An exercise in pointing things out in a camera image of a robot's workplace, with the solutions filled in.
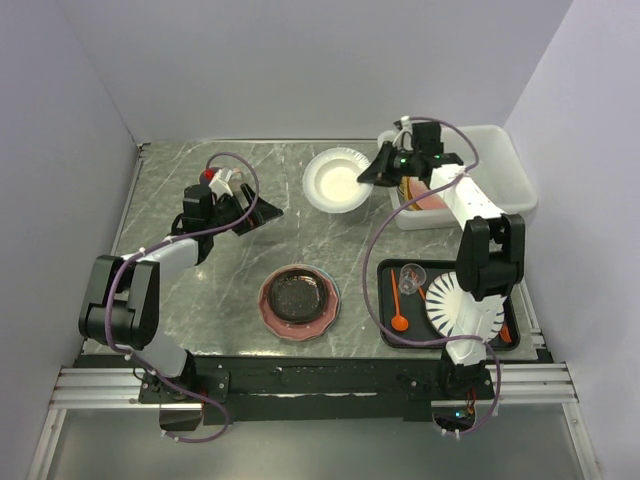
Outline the orange utensil under arm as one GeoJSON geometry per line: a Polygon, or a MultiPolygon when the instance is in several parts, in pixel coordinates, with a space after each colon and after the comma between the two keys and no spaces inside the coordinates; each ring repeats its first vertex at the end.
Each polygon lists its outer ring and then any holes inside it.
{"type": "Polygon", "coordinates": [[[508,325],[506,323],[504,323],[502,325],[501,330],[499,332],[499,337],[506,344],[511,344],[512,343],[510,330],[509,330],[509,327],[508,327],[508,325]]]}

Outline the black speckled square plate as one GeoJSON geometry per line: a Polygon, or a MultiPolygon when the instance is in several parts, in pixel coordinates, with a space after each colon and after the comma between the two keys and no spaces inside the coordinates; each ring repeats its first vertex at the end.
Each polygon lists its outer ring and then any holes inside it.
{"type": "Polygon", "coordinates": [[[323,279],[311,270],[299,268],[277,274],[267,292],[271,310],[292,324],[309,323],[319,317],[327,296],[323,279]]]}

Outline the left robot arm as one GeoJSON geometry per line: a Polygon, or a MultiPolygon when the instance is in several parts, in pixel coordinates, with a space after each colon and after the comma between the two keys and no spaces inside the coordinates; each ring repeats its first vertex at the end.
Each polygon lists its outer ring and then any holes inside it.
{"type": "Polygon", "coordinates": [[[172,399],[191,399],[199,387],[195,360],[159,327],[161,282],[204,262],[216,235],[231,230],[241,236],[283,215],[246,183],[221,195],[204,184],[187,187],[182,212],[159,247],[96,258],[79,314],[80,334],[163,377],[172,399]]]}

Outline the woven orange bamboo tray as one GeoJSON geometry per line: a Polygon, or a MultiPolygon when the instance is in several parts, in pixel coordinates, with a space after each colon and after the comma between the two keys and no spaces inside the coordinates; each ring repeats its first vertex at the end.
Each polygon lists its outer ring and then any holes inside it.
{"type": "Polygon", "coordinates": [[[408,190],[408,178],[404,177],[400,183],[400,185],[397,187],[397,193],[398,193],[398,197],[399,200],[402,203],[407,203],[411,200],[411,194],[410,191],[408,190]]]}

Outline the pink and cream plate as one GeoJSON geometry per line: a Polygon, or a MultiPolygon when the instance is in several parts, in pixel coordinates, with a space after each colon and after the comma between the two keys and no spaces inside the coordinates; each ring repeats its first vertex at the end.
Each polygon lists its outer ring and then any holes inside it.
{"type": "MultiPolygon", "coordinates": [[[[408,190],[411,194],[411,200],[429,191],[426,185],[416,177],[408,177],[408,190]]],[[[414,211],[441,210],[446,209],[446,205],[437,194],[434,194],[416,201],[409,209],[414,211]]]]}

